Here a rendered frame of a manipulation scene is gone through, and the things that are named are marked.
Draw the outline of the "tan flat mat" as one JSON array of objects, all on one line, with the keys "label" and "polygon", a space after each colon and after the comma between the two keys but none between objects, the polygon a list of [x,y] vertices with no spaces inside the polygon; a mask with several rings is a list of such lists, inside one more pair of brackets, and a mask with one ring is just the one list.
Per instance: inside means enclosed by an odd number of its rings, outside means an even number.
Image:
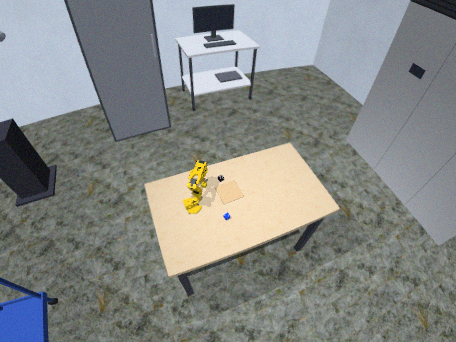
[{"label": "tan flat mat", "polygon": [[216,186],[215,189],[220,196],[223,204],[244,197],[235,180]]}]

